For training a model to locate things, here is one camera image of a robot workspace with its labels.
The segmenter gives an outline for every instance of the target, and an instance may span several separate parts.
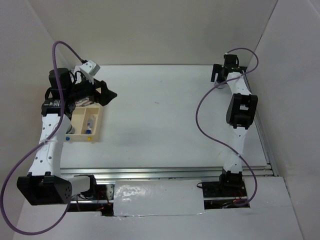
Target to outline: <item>wall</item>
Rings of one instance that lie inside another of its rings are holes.
[[[232,48],[256,48],[276,1],[30,0],[55,40],[101,65],[220,63]],[[246,66],[251,55],[239,55]]]
[[[279,0],[248,76],[305,240],[320,235],[319,10],[320,0]]]
[[[41,104],[49,87],[52,40],[24,0],[1,1],[0,14],[0,184],[13,165],[33,148],[41,132]],[[32,158],[16,171],[5,191],[5,209],[17,224],[24,198],[16,187]],[[13,232],[0,217],[2,239]]]

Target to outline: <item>white floor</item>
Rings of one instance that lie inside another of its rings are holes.
[[[199,101],[213,87],[212,66],[102,66],[96,78],[118,93],[104,109],[100,142],[64,144],[62,168],[222,167],[232,154],[196,126]],[[204,101],[199,122],[211,136],[228,142],[229,88]],[[249,128],[243,156],[266,166],[256,126]]]
[[[252,178],[247,178],[245,185],[250,196],[254,188]],[[281,177],[259,177],[258,186],[250,208],[143,217],[107,217],[97,212],[71,212],[47,233],[38,236],[15,233],[13,240],[303,240],[284,180]],[[167,204],[176,205],[177,202],[174,194]],[[31,206],[25,201],[17,226],[25,231],[43,230],[59,218],[65,207]],[[143,208],[142,204],[135,211]]]

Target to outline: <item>purple cable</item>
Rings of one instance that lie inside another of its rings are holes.
[[[39,234],[43,234],[45,232],[50,231],[51,229],[53,229],[55,226],[57,226],[61,220],[65,217],[66,213],[68,212],[69,206],[70,206],[70,202],[67,204],[66,209],[64,211],[64,213],[62,214],[62,216],[58,219],[58,221],[56,221],[55,224],[53,224],[52,226],[48,227],[45,230],[42,231],[36,231],[36,232],[28,232],[28,231],[22,231],[18,228],[16,228],[8,219],[8,216],[6,214],[5,211],[5,206],[4,206],[4,196],[5,196],[5,190],[6,190],[6,186],[8,184],[9,179],[11,178],[12,174],[14,173],[14,171],[19,167],[19,165],[26,160],[31,154],[33,154],[36,150],[38,150],[39,148],[41,148],[43,145],[45,145],[45,142],[50,140],[58,131],[59,127],[61,126],[62,120],[64,118],[64,112],[65,112],[65,100],[64,100],[64,95],[63,95],[63,91],[62,91],[62,87],[61,87],[61,83],[60,83],[60,78],[59,78],[59,74],[58,74],[58,67],[57,67],[57,61],[56,61],[56,47],[58,44],[63,44],[65,45],[67,48],[69,48],[74,55],[81,61],[83,62],[83,60],[81,59],[81,57],[65,42],[63,41],[56,41],[53,46],[52,46],[52,62],[53,62],[53,69],[54,69],[54,74],[55,74],[55,79],[56,79],[56,84],[58,86],[58,90],[59,90],[59,95],[60,95],[60,103],[61,103],[61,111],[60,111],[60,119],[59,122],[56,126],[56,128],[53,130],[53,132],[45,139],[44,142],[39,143],[39,145],[37,145],[36,147],[34,147],[33,149],[31,149],[23,158],[21,158],[21,160],[19,160],[16,165],[14,165],[14,167],[10,170],[9,174],[6,176],[2,188],[1,188],[1,193],[0,193],[0,209],[1,209],[1,214],[3,216],[4,221],[6,222],[6,224],[15,232],[22,234],[22,235],[28,235],[28,236],[34,236],[34,235],[39,235]]]
[[[241,78],[241,77],[244,76],[244,75],[247,75],[247,74],[249,74],[249,73],[252,73],[252,72],[253,72],[254,70],[256,70],[256,68],[258,67],[258,65],[259,65],[259,58],[258,58],[257,54],[256,54],[254,51],[252,51],[252,50],[250,50],[250,49],[248,49],[248,48],[245,48],[245,47],[238,47],[238,48],[235,48],[235,49],[232,49],[232,50],[228,51],[227,53],[231,53],[231,52],[236,51],[236,50],[247,50],[247,51],[251,52],[251,53],[255,56],[255,59],[256,59],[256,65],[255,65],[255,67],[254,67],[252,70],[247,71],[247,72],[241,74],[241,75],[238,76],[238,77],[234,77],[234,78],[228,79],[228,80],[226,80],[226,81],[223,81],[223,82],[219,83],[218,85],[215,85],[213,88],[211,88],[211,89],[203,96],[203,98],[201,99],[201,101],[200,101],[199,104],[198,104],[198,107],[196,108],[196,112],[195,112],[195,122],[196,122],[196,126],[198,127],[198,129],[200,130],[200,132],[201,132],[203,135],[205,135],[207,138],[209,138],[209,139],[211,139],[211,140],[213,140],[213,141],[215,141],[215,142],[217,142],[217,143],[219,143],[219,144],[222,144],[222,145],[226,146],[227,148],[231,149],[236,155],[239,156],[239,158],[244,162],[244,164],[245,164],[245,165],[248,167],[248,169],[250,170],[250,172],[251,172],[251,174],[252,174],[252,176],[253,176],[253,179],[254,179],[254,185],[255,185],[255,187],[254,187],[254,191],[253,191],[252,196],[251,196],[248,200],[246,200],[246,201],[243,202],[243,203],[236,203],[236,202],[234,203],[236,206],[241,207],[241,206],[244,206],[244,205],[247,205],[248,203],[250,203],[250,202],[252,201],[252,199],[254,199],[255,195],[257,194],[257,189],[258,189],[257,177],[256,177],[253,169],[249,166],[248,162],[237,152],[237,150],[235,150],[232,146],[226,144],[225,142],[220,141],[220,140],[218,140],[218,139],[216,139],[216,138],[214,138],[214,137],[206,134],[205,131],[203,131],[202,128],[200,127],[200,125],[199,125],[199,120],[198,120],[199,109],[200,109],[200,107],[201,107],[201,104],[203,103],[203,101],[206,99],[206,97],[207,97],[213,90],[218,89],[219,86],[221,86],[221,85],[223,85],[223,84],[226,84],[226,83],[228,83],[228,82],[230,82],[230,81],[237,80],[237,79]]]

